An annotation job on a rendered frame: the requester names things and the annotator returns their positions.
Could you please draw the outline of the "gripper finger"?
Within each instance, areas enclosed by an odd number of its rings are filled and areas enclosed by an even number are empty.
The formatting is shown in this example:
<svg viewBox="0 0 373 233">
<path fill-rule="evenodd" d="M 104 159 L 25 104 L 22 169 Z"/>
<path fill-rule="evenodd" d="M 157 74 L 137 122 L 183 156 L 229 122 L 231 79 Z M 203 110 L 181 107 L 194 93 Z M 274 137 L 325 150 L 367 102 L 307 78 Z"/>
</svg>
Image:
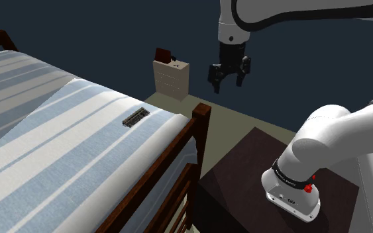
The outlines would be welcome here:
<svg viewBox="0 0 373 233">
<path fill-rule="evenodd" d="M 219 94 L 221 82 L 227 76 L 226 68 L 223 64 L 212 64 L 209 66 L 207 80 L 212 84 L 216 94 Z"/>
<path fill-rule="evenodd" d="M 245 75 L 250 73 L 250 63 L 251 63 L 251 59 L 248 56 L 244 56 L 242 58 L 242 62 L 237 68 L 236 85 L 238 87 L 242 86 Z"/>
</svg>

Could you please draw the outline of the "beige chest of drawers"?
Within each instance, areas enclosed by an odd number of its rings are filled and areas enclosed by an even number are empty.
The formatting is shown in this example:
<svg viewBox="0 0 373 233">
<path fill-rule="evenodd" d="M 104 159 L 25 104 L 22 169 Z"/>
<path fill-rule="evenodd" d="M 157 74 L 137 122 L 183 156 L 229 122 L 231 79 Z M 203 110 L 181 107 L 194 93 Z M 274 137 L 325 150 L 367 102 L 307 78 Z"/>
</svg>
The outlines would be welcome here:
<svg viewBox="0 0 373 233">
<path fill-rule="evenodd" d="M 152 62 L 156 92 L 183 101 L 189 94 L 189 67 L 171 51 L 157 48 Z"/>
</svg>

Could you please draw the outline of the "dark grey remote control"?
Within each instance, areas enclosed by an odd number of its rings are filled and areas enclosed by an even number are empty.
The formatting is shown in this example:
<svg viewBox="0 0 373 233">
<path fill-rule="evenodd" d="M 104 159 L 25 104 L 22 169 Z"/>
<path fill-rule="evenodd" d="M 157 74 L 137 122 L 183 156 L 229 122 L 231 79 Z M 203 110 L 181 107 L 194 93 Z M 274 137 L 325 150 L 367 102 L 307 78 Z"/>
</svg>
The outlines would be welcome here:
<svg viewBox="0 0 373 233">
<path fill-rule="evenodd" d="M 142 120 L 144 117 L 147 117 L 150 114 L 148 110 L 144 107 L 139 108 L 133 114 L 128 116 L 125 120 L 122 121 L 123 126 L 133 127 L 136 123 Z"/>
</svg>

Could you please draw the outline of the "dark robot stand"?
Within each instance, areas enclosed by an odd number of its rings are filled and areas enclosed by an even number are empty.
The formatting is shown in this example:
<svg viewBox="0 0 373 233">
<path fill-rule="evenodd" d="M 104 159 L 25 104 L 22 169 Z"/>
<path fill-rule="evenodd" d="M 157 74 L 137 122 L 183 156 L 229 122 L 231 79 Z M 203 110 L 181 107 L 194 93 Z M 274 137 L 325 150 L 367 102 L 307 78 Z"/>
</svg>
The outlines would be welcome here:
<svg viewBox="0 0 373 233">
<path fill-rule="evenodd" d="M 316 172 L 321 209 L 303 222 L 267 200 L 262 173 L 286 145 L 253 128 L 198 182 L 193 225 L 200 233 L 348 233 L 359 188 L 329 169 Z"/>
</svg>

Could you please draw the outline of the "wooden bed with striped bedding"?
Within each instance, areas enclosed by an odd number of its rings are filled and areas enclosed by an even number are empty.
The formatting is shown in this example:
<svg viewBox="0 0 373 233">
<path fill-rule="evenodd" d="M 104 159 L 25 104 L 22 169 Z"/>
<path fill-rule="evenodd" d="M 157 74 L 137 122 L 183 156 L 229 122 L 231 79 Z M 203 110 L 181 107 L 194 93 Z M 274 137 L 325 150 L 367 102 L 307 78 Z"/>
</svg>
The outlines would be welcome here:
<svg viewBox="0 0 373 233">
<path fill-rule="evenodd" d="M 0 46 L 0 233 L 191 228 L 209 105 L 171 113 Z"/>
</svg>

